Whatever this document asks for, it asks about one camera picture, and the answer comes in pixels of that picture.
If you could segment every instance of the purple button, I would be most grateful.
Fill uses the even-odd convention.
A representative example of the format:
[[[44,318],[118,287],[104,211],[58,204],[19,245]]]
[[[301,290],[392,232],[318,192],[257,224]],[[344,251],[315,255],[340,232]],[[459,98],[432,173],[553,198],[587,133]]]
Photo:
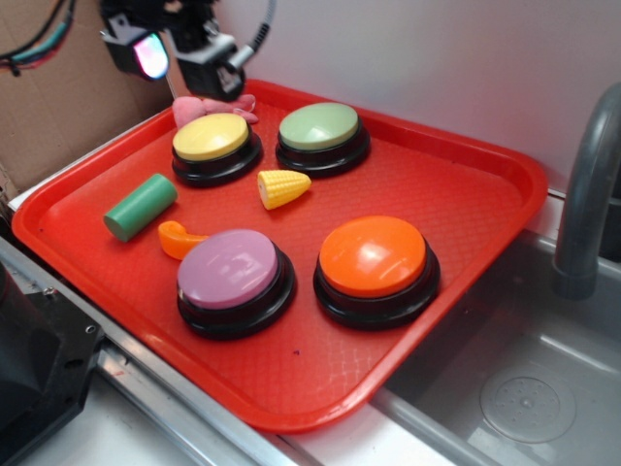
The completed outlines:
[[[227,309],[258,296],[278,271],[274,244],[254,230],[211,235],[180,265],[178,286],[187,301],[205,309]]]

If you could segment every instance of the red tray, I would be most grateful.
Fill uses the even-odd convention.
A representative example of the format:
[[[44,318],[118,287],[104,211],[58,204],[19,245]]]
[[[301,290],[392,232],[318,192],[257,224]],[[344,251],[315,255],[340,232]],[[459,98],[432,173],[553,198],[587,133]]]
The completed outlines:
[[[35,192],[13,220],[28,247],[145,345],[252,426],[303,432],[366,402],[537,212],[547,183],[539,165],[511,150],[356,109],[372,151],[358,168],[315,180],[300,199],[266,211],[256,172],[276,169],[278,126],[324,99],[250,82],[265,156],[251,174],[218,188],[177,183],[171,110],[123,136]],[[178,201],[129,243],[103,215],[154,173]],[[415,225],[441,264],[441,292],[414,323],[368,332],[344,328],[318,308],[311,277],[319,248],[342,223],[389,215]],[[267,330],[232,342],[192,333],[176,305],[178,261],[163,253],[157,225],[193,234],[253,228],[292,260],[294,302]]]

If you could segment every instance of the green button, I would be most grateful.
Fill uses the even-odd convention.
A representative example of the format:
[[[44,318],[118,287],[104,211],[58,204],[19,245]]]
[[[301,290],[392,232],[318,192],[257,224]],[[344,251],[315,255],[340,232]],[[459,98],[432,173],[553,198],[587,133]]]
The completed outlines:
[[[296,150],[326,150],[350,139],[358,129],[358,114],[337,103],[313,104],[289,114],[280,123],[282,141]]]

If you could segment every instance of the orange button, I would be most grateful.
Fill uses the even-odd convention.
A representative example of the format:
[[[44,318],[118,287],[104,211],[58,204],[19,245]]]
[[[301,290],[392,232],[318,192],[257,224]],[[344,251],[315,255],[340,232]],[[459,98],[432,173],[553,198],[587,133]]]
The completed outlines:
[[[323,242],[319,265],[337,291],[357,298],[389,296],[416,281],[427,259],[425,240],[392,216],[363,216]]]

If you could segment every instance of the green block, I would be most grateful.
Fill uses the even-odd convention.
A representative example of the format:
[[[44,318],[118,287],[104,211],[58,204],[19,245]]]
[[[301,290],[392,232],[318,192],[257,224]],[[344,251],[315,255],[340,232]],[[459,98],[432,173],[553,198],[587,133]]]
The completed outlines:
[[[155,174],[104,215],[104,223],[120,241],[128,242],[177,199],[175,186]]]

